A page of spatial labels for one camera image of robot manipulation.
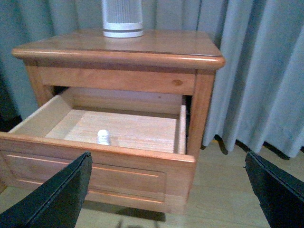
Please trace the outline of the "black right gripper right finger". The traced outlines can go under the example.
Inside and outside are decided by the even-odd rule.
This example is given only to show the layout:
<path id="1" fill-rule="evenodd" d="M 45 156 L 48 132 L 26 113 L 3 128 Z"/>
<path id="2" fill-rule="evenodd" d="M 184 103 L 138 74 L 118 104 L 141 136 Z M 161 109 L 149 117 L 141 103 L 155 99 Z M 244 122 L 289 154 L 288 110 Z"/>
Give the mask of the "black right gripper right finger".
<path id="1" fill-rule="evenodd" d="M 253 192 L 270 227 L 302 228 L 304 183 L 255 152 L 248 152 L 245 162 Z"/>

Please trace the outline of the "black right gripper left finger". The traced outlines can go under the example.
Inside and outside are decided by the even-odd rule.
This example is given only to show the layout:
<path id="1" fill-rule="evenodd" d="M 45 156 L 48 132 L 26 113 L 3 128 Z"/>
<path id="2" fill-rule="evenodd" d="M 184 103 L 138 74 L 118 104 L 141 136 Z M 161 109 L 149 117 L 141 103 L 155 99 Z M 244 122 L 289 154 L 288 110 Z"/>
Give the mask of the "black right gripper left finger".
<path id="1" fill-rule="evenodd" d="M 2 228 L 73 228 L 88 191 L 92 156 L 85 152 L 0 215 Z"/>

